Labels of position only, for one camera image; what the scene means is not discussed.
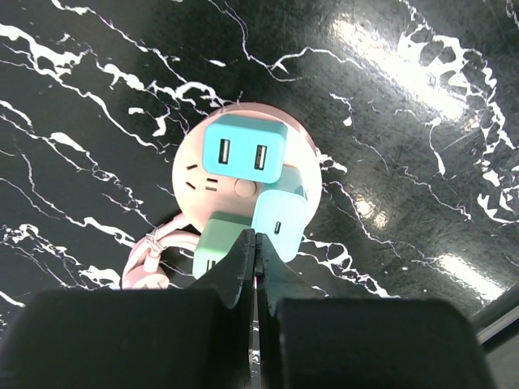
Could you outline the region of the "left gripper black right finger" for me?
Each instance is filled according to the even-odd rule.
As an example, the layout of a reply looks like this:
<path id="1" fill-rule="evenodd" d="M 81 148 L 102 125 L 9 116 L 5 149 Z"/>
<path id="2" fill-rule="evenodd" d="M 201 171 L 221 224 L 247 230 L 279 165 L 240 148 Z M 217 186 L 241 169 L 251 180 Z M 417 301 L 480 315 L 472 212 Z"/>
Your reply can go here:
<path id="1" fill-rule="evenodd" d="M 446 301 L 322 298 L 255 239 L 265 388 L 493 388 L 469 321 Z"/>

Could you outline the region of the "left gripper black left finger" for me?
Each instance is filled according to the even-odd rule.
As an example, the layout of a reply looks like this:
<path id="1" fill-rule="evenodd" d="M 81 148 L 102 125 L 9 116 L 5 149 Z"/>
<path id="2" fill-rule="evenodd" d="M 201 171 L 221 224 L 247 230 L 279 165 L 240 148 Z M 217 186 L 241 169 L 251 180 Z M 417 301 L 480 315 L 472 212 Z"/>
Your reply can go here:
<path id="1" fill-rule="evenodd" d="M 46 291 L 1 347 L 4 388 L 248 388 L 255 233 L 185 289 Z"/>

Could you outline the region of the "green plug adapter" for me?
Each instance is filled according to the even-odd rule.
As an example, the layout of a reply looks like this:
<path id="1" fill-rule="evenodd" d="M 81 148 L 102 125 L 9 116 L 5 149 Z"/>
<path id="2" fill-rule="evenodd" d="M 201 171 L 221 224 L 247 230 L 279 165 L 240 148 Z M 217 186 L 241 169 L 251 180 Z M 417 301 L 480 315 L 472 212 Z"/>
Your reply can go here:
<path id="1" fill-rule="evenodd" d="M 208 219 L 194 252 L 192 275 L 198 280 L 228 253 L 240 233 L 251 227 L 250 216 L 214 212 Z"/>

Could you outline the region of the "teal plug adapter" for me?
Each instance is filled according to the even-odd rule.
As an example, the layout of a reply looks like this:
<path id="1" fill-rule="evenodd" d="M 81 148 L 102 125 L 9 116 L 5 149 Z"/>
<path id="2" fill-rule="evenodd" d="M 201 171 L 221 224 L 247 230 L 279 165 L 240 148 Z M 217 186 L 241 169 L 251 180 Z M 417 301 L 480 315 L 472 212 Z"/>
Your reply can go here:
<path id="1" fill-rule="evenodd" d="M 298 253 L 306 216 L 307 198 L 302 186 L 295 191 L 267 189 L 256 200 L 251 227 L 267 235 L 279 258 L 288 263 Z"/>
<path id="2" fill-rule="evenodd" d="M 274 183 L 285 159 L 283 122 L 224 114 L 204 132 L 202 165 L 211 174 Z"/>

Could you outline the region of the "pink round power socket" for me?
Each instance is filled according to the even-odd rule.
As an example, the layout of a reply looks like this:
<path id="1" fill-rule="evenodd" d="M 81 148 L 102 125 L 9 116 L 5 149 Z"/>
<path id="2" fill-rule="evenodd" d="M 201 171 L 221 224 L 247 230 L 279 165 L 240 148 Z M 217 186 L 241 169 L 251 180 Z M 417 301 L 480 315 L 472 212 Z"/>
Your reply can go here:
<path id="1" fill-rule="evenodd" d="M 208 173 L 202 165 L 206 127 L 224 114 L 283 122 L 288 127 L 285 159 L 274 183 L 253 182 Z M 256 200 L 267 189 L 295 191 L 302 186 L 307 198 L 305 227 L 320 203 L 322 178 L 317 148 L 304 126 L 288 113 L 270 105 L 227 105 L 196 125 L 181 142 L 174 157 L 172 181 L 178 206 L 189 222 L 203 231 L 214 212 L 250 216 Z"/>

